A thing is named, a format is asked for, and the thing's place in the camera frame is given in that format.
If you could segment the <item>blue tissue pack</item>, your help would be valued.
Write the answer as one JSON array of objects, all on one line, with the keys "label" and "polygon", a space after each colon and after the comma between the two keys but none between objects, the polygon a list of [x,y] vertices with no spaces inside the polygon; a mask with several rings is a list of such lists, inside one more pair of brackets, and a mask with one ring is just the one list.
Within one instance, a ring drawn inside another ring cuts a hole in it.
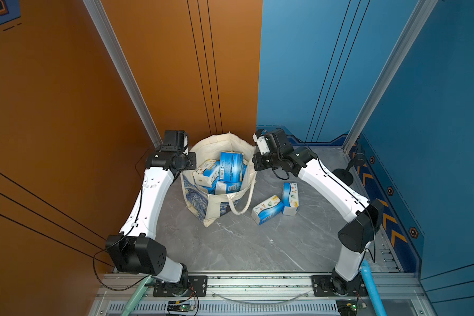
[{"label": "blue tissue pack", "polygon": [[284,204],[280,197],[274,195],[256,205],[251,211],[251,217],[257,225],[262,225],[279,213],[282,213]]},{"label": "blue tissue pack", "polygon": [[196,185],[212,187],[213,183],[219,179],[220,161],[208,159],[204,161],[192,175]]},{"label": "blue tissue pack", "polygon": [[283,215],[295,216],[299,207],[298,184],[285,182],[283,184],[282,203],[284,204]]}]

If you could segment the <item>white-topped tissue pack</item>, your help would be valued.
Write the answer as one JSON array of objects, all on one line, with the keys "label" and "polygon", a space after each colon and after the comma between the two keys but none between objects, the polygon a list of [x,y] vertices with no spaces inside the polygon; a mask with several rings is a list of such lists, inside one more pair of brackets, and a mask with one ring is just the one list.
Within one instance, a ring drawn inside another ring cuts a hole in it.
[{"label": "white-topped tissue pack", "polygon": [[242,182],[242,171],[244,165],[243,153],[222,151],[219,162],[219,180],[231,183]]}]

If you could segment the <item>blue tissue pack frontmost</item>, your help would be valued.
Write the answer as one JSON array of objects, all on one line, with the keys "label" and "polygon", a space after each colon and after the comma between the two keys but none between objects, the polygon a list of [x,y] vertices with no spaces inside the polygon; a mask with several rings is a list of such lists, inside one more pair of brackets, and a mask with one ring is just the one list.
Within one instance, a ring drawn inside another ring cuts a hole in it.
[{"label": "blue tissue pack frontmost", "polygon": [[241,185],[241,182],[225,182],[216,180],[208,190],[208,193],[213,195],[235,193],[240,191]]}]

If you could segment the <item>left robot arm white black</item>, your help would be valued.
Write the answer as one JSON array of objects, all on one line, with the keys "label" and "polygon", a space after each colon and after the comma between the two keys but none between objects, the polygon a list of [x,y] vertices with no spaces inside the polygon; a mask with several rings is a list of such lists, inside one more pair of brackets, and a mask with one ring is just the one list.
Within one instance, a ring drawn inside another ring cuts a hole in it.
[{"label": "left robot arm white black", "polygon": [[134,207],[120,233],[108,236],[105,244],[118,272],[153,276],[176,295],[188,290],[187,267],[167,256],[166,247],[156,241],[156,230],[172,183],[181,172],[195,169],[194,152],[156,151],[149,156]]}]

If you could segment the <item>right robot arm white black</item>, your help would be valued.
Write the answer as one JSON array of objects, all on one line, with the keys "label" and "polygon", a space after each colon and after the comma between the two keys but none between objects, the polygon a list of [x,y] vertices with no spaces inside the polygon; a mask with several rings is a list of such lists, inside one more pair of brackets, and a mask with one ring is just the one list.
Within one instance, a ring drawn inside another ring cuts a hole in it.
[{"label": "right robot arm white black", "polygon": [[318,191],[346,221],[338,232],[340,255],[330,277],[332,291],[346,296],[359,286],[359,271],[365,251],[374,241],[383,222],[383,204],[369,201],[321,163],[318,156],[306,147],[298,147],[286,154],[269,151],[255,152],[252,161],[256,171],[282,169],[303,180]]}]

